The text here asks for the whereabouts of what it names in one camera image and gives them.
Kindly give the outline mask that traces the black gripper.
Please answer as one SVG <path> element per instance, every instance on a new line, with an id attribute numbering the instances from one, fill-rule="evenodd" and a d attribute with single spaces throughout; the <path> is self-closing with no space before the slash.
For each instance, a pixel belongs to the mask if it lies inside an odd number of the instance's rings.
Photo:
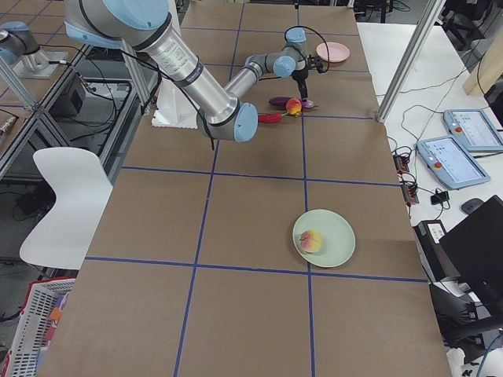
<path id="1" fill-rule="evenodd" d="M 302 102 L 308 100 L 308 89 L 306 80 L 309 76 L 309 72 L 315 70 L 319 74 L 327 72 L 327 69 L 323 65 L 324 61 L 319 56 L 309 55 L 304 61 L 304 65 L 301 69 L 295 70 L 291 77 L 299 85 L 299 94 Z"/>

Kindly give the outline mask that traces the second grey robot arm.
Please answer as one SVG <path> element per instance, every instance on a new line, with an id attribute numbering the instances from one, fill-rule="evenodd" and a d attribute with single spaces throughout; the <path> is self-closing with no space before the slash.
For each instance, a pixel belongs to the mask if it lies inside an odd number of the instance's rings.
<path id="1" fill-rule="evenodd" d="M 22 78 L 47 79 L 56 70 L 47 53 L 37 42 L 31 29 L 22 21 L 1 25 L 1 58 Z"/>

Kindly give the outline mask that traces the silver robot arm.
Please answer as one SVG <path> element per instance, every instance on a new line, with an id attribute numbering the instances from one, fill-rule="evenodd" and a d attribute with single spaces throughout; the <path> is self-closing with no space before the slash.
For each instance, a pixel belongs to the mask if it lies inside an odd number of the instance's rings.
<path id="1" fill-rule="evenodd" d="M 221 86 L 174 29 L 166 1 L 67 1 L 65 27 L 70 38 L 92 46 L 120 49 L 127 43 L 148 54 L 154 68 L 198 105 L 198 130 L 212 141 L 250 141 L 257 131 L 256 107 L 241 98 L 265 75 L 293 78 L 302 100 L 308 96 L 311 69 L 326 70 L 307 53 L 304 26 L 291 27 L 276 53 L 250 56 L 226 86 Z"/>

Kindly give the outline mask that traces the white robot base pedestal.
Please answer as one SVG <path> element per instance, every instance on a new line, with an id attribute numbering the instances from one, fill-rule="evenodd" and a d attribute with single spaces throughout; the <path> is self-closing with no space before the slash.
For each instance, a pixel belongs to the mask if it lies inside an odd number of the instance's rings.
<path id="1" fill-rule="evenodd" d="M 182 41 L 178 17 L 170 13 L 169 1 L 152 1 L 148 24 L 155 28 L 145 52 L 157 63 L 165 75 L 160 86 L 158 109 L 154 126 L 197 129 L 204 120 L 200 114 L 200 101 L 187 89 L 194 83 L 201 85 L 204 66 L 199 58 Z"/>

